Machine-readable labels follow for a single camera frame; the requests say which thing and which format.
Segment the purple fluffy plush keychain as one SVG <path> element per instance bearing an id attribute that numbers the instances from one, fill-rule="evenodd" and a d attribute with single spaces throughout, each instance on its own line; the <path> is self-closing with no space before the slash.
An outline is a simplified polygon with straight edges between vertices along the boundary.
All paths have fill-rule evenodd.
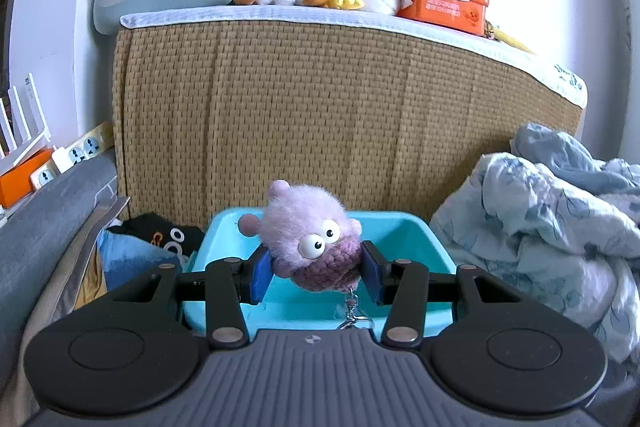
<path id="1" fill-rule="evenodd" d="M 362 225 L 348 217 L 325 188 L 274 180 L 262 215 L 245 213 L 238 228 L 247 237 L 257 236 L 268 249 L 277 277 L 305 291 L 343 294 L 346 312 L 341 329 L 373 326 L 370 317 L 358 313 Z"/>

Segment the pile of dark clothes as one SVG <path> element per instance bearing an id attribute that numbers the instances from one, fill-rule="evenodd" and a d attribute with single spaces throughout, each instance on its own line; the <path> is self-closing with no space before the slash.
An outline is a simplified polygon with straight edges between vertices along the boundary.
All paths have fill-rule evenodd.
<path id="1" fill-rule="evenodd" d="M 199 227 L 176 225 L 154 212 L 124 221 L 114 219 L 91 245 L 74 308 L 88 305 L 162 263 L 186 269 L 204 237 Z"/>

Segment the blue floral duvet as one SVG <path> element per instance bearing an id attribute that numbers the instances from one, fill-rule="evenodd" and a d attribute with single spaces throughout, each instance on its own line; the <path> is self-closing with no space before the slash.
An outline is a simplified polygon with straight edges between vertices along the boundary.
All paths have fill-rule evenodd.
<path id="1" fill-rule="evenodd" d="M 594 159 L 573 135 L 524 124 L 487 154 L 430 227 L 477 265 L 639 363 L 639 167 Z"/>

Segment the woven rattan headboard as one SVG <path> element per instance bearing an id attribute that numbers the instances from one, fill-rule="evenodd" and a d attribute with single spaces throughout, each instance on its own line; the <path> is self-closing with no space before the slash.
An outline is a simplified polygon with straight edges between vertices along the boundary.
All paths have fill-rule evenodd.
<path id="1" fill-rule="evenodd" d="M 114 54 L 119 190 L 207 225 L 274 179 L 428 218 L 522 124 L 575 132 L 585 83 L 504 43 L 301 6 L 129 14 Z"/>

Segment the white power strip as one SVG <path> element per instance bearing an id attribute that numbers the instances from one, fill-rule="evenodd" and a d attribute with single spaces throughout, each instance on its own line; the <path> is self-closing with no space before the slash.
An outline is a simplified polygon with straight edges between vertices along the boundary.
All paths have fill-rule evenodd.
<path id="1" fill-rule="evenodd" d="M 81 161 L 95 158 L 113 146 L 113 125 L 107 121 L 102 122 L 70 146 L 56 148 L 51 158 L 29 176 L 30 184 L 38 191 Z"/>

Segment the white wifi router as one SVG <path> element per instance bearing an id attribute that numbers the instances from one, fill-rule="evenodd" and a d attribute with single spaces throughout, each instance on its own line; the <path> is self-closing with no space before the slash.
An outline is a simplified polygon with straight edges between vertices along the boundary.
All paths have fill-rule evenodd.
<path id="1" fill-rule="evenodd" d="M 8 97 L 10 107 L 1 105 L 1 174 L 21 166 L 51 144 L 34 76 L 28 74 L 12 86 Z"/>

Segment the yellow item on headboard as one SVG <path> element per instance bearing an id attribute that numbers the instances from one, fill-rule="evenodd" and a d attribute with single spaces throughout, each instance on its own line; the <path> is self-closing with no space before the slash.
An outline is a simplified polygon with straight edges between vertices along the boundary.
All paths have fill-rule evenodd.
<path id="1" fill-rule="evenodd" d="M 484 35 L 487 39 L 503 42 L 507 46 L 512 46 L 512 48 L 519 49 L 526 53 L 532 53 L 532 50 L 524 43 L 519 42 L 518 39 L 515 39 L 512 36 L 509 36 L 498 26 L 494 26 L 489 20 L 486 20 L 484 23 Z"/>

